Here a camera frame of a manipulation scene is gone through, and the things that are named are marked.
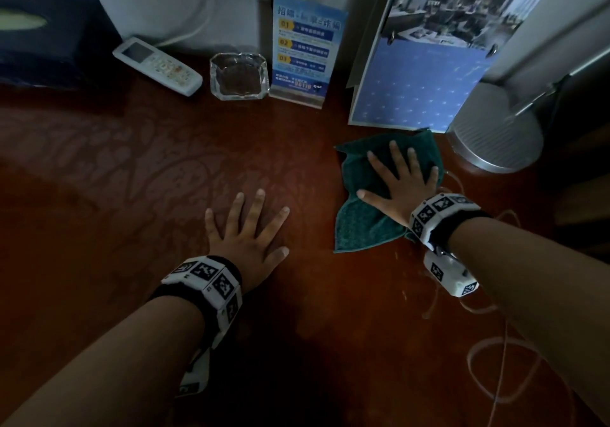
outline hand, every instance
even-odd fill
[[[256,226],[265,201],[265,192],[256,191],[256,196],[250,213],[239,232],[239,217],[243,207],[243,193],[237,194],[227,218],[225,238],[220,238],[214,213],[211,208],[206,210],[206,230],[210,240],[210,255],[218,255],[231,261],[241,273],[241,292],[248,293],[259,286],[281,262],[288,253],[288,247],[280,247],[265,257],[265,251],[278,233],[282,224],[288,218],[290,208],[284,207],[267,225],[261,235],[255,238]]]
[[[385,215],[388,215],[396,223],[403,226],[408,226],[411,212],[417,208],[424,200],[432,197],[436,192],[436,184],[438,184],[438,167],[433,167],[428,183],[424,183],[422,169],[417,161],[416,150],[410,148],[407,152],[409,157],[409,166],[404,161],[403,155],[396,144],[396,141],[390,141],[390,152],[392,159],[398,170],[398,177],[375,156],[374,153],[368,153],[369,162],[377,172],[377,175],[384,180],[387,187],[390,189],[390,197],[392,199],[384,199],[372,192],[360,189],[356,195],[369,205],[380,210]]]

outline glass ashtray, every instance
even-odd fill
[[[221,101],[263,99],[269,92],[267,61],[254,53],[218,53],[210,59],[210,89]]]

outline cloth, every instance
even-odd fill
[[[356,195],[357,190],[366,189],[381,197],[390,197],[387,186],[371,167],[367,159],[367,151],[372,150],[379,160],[397,175],[389,148],[392,139],[396,141],[407,161],[407,149],[413,147],[416,150],[424,180],[428,180],[432,167],[437,166],[438,183],[442,181],[445,170],[430,130],[414,136],[400,133],[379,134],[335,146],[339,152],[346,154],[341,171],[343,184],[348,192],[348,198],[339,209],[335,222],[335,253],[356,252],[407,234],[413,236],[407,228],[362,202]]]

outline finger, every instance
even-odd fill
[[[254,237],[256,232],[256,226],[259,223],[259,217],[261,216],[261,211],[263,210],[263,203],[265,202],[265,192],[263,189],[259,189],[256,191],[256,196],[254,197],[254,202],[252,203],[252,207],[250,207],[250,212],[246,217],[246,221],[243,224],[243,230],[241,230],[241,234],[247,237]]]
[[[275,215],[273,221],[271,221],[271,223],[269,223],[267,227],[263,229],[261,235],[256,239],[261,247],[266,249],[269,244],[271,244],[271,241],[278,234],[279,229],[282,227],[282,224],[284,224],[289,214],[290,208],[284,207],[277,215]]]
[[[214,212],[211,208],[206,210],[206,232],[210,244],[220,242],[220,234],[218,234],[218,228],[216,228],[216,221],[214,220]]]
[[[407,167],[407,162],[404,161],[403,153],[400,152],[396,141],[390,141],[390,152],[392,153],[392,158],[394,159],[394,163],[396,164],[398,176],[400,178],[409,176],[409,167]]]
[[[429,187],[430,189],[436,189],[437,185],[438,185],[438,167],[432,167],[430,176],[428,177],[428,183],[426,183],[426,186]]]
[[[243,192],[240,192],[235,196],[231,210],[229,210],[229,216],[227,217],[227,227],[225,229],[225,238],[235,237],[239,234],[239,217],[241,215],[241,208],[243,207]]]
[[[381,160],[377,158],[377,155],[371,151],[368,151],[367,157],[369,157],[369,162],[373,169],[377,172],[377,175],[384,180],[384,183],[387,184],[388,187],[394,185],[398,181],[392,172],[383,163],[381,163]]]
[[[269,275],[273,272],[274,269],[278,267],[282,261],[288,256],[290,253],[290,249],[288,247],[279,247],[277,250],[269,253],[265,261],[263,261],[263,271],[265,271],[266,276],[263,280],[267,279]]]
[[[417,160],[416,150],[412,147],[409,147],[407,151],[407,157],[409,158],[409,168],[411,169],[411,176],[414,178],[419,178],[423,181],[422,169],[419,166],[419,161]]]
[[[357,191],[356,195],[363,202],[366,202],[372,207],[375,207],[381,213],[385,213],[386,215],[388,215],[388,211],[390,208],[390,200],[384,199],[383,197],[380,197],[377,194],[373,194],[372,192],[365,191],[364,189],[360,189],[359,191]]]

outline remote display screen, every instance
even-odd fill
[[[133,43],[133,45],[123,51],[123,54],[125,56],[127,56],[131,60],[135,60],[138,64],[141,64],[152,53],[152,50],[139,43]]]

